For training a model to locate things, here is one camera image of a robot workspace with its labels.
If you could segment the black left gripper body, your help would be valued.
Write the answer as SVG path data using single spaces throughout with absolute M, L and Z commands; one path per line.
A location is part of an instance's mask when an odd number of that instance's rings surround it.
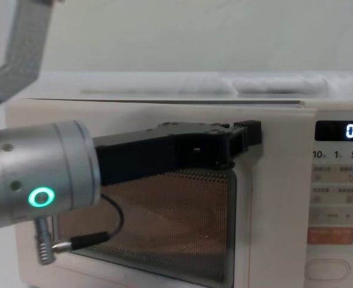
M 228 167 L 229 128 L 184 123 L 96 137 L 101 185 L 114 185 L 181 169 Z

